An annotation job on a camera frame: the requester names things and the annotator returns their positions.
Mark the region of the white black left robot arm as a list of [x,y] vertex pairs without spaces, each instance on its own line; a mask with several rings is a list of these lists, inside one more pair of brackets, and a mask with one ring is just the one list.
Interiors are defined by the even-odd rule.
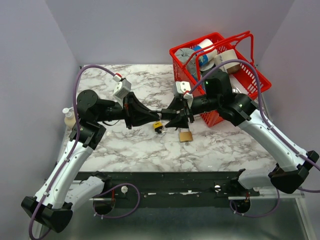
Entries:
[[43,186],[21,203],[30,216],[29,233],[38,222],[56,233],[69,224],[73,213],[94,196],[107,197],[111,185],[107,176],[98,173],[70,190],[75,177],[106,132],[101,122],[124,120],[126,127],[139,127],[159,120],[160,114],[144,106],[133,92],[120,102],[101,99],[93,90],[82,91],[76,99],[76,123],[64,153]]

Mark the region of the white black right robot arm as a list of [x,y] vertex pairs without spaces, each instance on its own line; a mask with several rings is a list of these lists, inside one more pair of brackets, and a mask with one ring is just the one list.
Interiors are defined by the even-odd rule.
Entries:
[[169,107],[161,111],[161,118],[168,121],[166,128],[187,129],[195,115],[217,111],[224,120],[252,136],[276,160],[276,166],[270,170],[242,170],[230,183],[234,195],[241,196],[256,187],[275,187],[287,194],[303,191],[302,184],[316,166],[319,154],[297,146],[247,94],[233,92],[226,72],[220,69],[209,72],[204,87],[205,94],[194,97],[188,82],[175,83],[175,96]]

